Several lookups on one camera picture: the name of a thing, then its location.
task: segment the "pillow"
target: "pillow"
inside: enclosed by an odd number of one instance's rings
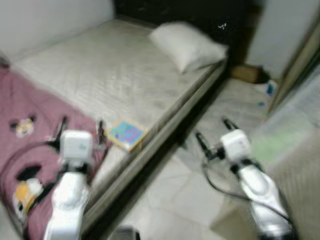
[[[180,73],[217,63],[226,57],[227,46],[194,26],[182,22],[165,23],[150,34],[150,39],[175,63]]]

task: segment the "white tile floor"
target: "white tile floor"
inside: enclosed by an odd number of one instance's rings
[[[20,236],[16,232],[10,218],[8,217],[7,210],[0,203],[0,239],[5,240],[19,240]]]
[[[212,145],[226,133],[222,115],[249,132],[264,119],[267,104],[258,103],[266,101],[251,84],[231,80],[196,128]],[[192,134],[186,138],[184,148],[174,146],[121,225],[137,228],[142,240],[224,240],[210,226],[227,199],[205,181],[201,157]],[[228,188],[226,171],[221,163],[211,166],[211,177],[223,188]]]

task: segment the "black headboard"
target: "black headboard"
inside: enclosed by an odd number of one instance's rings
[[[160,25],[186,21],[215,41],[234,44],[250,0],[114,0],[118,15]]]

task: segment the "mattress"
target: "mattress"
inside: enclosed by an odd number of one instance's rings
[[[151,31],[114,19],[15,63],[38,87],[95,119],[103,119],[108,127],[118,119],[128,119],[146,129],[142,144],[132,152],[111,148],[92,182],[89,210],[97,209],[99,203],[101,207],[101,201],[107,206],[106,198],[101,200],[106,191],[111,191],[111,186],[115,192],[121,190],[114,188],[119,176],[128,171],[137,155],[152,146],[153,152],[157,149],[159,142],[152,145],[150,141],[161,131],[166,136],[171,133],[181,119],[171,127],[168,122],[176,115],[185,116],[225,68],[225,62],[220,62],[179,74],[149,40]],[[91,211],[90,218],[95,219],[98,212],[101,209]]]

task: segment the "colorful book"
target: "colorful book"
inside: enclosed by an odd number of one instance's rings
[[[126,120],[116,122],[108,131],[108,139],[123,149],[132,150],[145,136],[146,131]]]

